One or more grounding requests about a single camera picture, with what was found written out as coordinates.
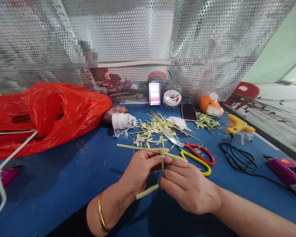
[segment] leaf shavings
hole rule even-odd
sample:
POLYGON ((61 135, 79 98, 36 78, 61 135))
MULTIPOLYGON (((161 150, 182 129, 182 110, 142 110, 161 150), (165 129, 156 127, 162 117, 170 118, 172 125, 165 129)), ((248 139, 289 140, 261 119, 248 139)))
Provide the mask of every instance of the leaf shavings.
POLYGON ((142 129, 146 129, 146 130, 143 131, 143 132, 135 132, 133 134, 143 133, 143 135, 147 135, 147 139, 149 139, 151 134, 153 134, 153 133, 156 133, 156 134, 167 133, 167 134, 177 138, 177 134, 173 130, 173 129, 177 129, 180 132, 184 133, 186 136, 190 136, 190 137, 202 142, 201 140, 199 140, 196 137, 190 135, 186 131, 181 130, 177 125, 175 125, 175 124, 173 124, 171 122, 168 122, 165 119, 165 117, 163 117, 161 115, 161 113, 154 112, 151 109, 149 109, 149 111, 150 111, 151 114, 147 113, 147 115, 149 116, 150 121, 145 121, 145 123, 143 123, 144 125, 141 126, 142 129))
POLYGON ((194 149, 194 151, 195 151, 197 154, 202 153, 202 150, 201 150, 201 147, 200 147, 199 144, 198 144, 198 147, 194 149))
POLYGON ((208 131, 214 131, 214 128, 219 129, 220 123, 216 122, 212 116, 200 112, 197 112, 196 115, 195 129, 206 128, 208 131))

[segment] white tape roll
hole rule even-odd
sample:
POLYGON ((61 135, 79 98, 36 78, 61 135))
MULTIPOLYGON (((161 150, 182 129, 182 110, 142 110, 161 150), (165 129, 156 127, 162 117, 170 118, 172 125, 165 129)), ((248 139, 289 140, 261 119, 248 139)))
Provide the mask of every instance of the white tape roll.
POLYGON ((163 95, 163 105, 166 108, 175 109, 180 105, 181 99, 182 99, 182 96, 179 92, 170 90, 163 95))

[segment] white string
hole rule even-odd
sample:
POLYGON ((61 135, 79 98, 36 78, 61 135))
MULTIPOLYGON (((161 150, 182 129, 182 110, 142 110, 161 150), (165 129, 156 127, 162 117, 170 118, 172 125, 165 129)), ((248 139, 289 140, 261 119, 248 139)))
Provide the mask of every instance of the white string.
POLYGON ((15 133, 26 133, 26 132, 34 132, 36 130, 28 130, 28 131, 20 131, 20 132, 4 132, 4 133, 0 133, 0 135, 3 134, 15 134, 15 133))
POLYGON ((134 135, 128 134, 130 128, 139 128, 141 126, 141 120, 136 119, 130 114, 112 114, 112 125, 114 128, 113 137, 127 139, 128 136, 133 138, 129 141, 134 140, 134 135))
POLYGON ((2 184, 2 181, 1 181, 1 170, 15 156, 15 154, 18 153, 37 134, 37 131, 33 130, 33 132, 34 133, 21 146, 19 146, 19 148, 16 149, 4 162, 2 162, 2 164, 0 165, 0 194, 1 194, 1 197, 2 197, 2 202, 1 202, 1 205, 0 205, 0 212, 3 209, 3 207, 4 207, 4 205, 6 204, 6 201, 7 201, 7 194, 4 191, 4 187, 3 187, 3 184, 2 184))

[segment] white cable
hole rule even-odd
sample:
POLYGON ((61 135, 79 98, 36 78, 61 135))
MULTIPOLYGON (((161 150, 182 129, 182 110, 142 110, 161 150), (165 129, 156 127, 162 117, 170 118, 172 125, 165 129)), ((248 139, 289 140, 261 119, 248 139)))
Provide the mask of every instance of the white cable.
POLYGON ((1 170, 2 168, 15 156, 16 153, 18 153, 36 134, 37 131, 33 131, 34 133, 25 141, 23 142, 23 144, 21 146, 19 146, 18 149, 16 149, 4 162, 2 162, 2 164, 0 165, 0 194, 2 197, 2 202, 0 205, 0 212, 3 209, 4 205, 6 204, 7 201, 7 194, 4 191, 4 187, 1 181, 1 170))
POLYGON ((26 133, 26 132, 34 132, 36 130, 28 130, 28 131, 21 131, 21 132, 4 132, 4 133, 0 133, 0 135, 3 134, 15 134, 15 133, 26 133))

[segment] chair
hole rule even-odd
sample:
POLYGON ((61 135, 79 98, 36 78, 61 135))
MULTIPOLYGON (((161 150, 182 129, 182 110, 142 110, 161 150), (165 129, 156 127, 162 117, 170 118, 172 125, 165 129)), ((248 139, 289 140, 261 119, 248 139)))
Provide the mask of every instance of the chair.
MULTIPOLYGON (((254 98, 256 98, 260 93, 259 87, 254 84, 248 82, 240 82, 237 88, 234 90, 233 94, 238 94, 243 96, 243 101, 240 105, 238 105, 235 110, 238 110, 242 106, 251 102, 254 98)), ((238 102, 236 99, 229 97, 229 99, 225 102, 225 104, 232 106, 235 102, 238 102)))

